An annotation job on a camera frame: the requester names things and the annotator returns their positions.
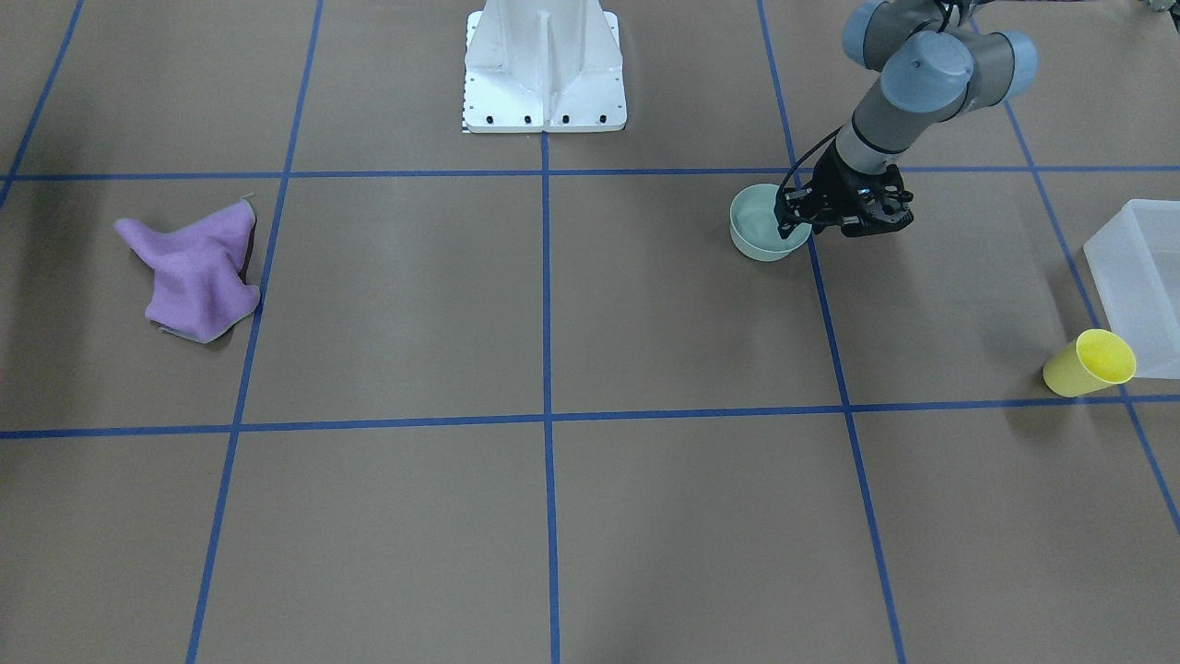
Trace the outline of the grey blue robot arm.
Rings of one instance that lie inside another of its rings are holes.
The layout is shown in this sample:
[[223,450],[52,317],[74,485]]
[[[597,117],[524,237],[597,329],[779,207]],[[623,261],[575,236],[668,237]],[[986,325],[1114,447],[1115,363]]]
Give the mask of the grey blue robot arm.
[[835,228],[847,238],[905,230],[912,198],[898,160],[933,125],[994,109],[1030,87],[1038,51],[1024,33],[976,33],[977,1],[867,1],[844,24],[843,50],[877,73],[843,126],[809,149],[808,180],[781,182],[780,238]]

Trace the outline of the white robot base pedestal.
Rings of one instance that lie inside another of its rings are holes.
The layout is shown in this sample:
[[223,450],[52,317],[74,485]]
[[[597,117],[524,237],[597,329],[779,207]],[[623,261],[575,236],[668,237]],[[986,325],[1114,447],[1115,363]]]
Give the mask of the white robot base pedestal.
[[489,1],[466,17],[465,38],[464,131],[627,126],[620,17],[598,1]]

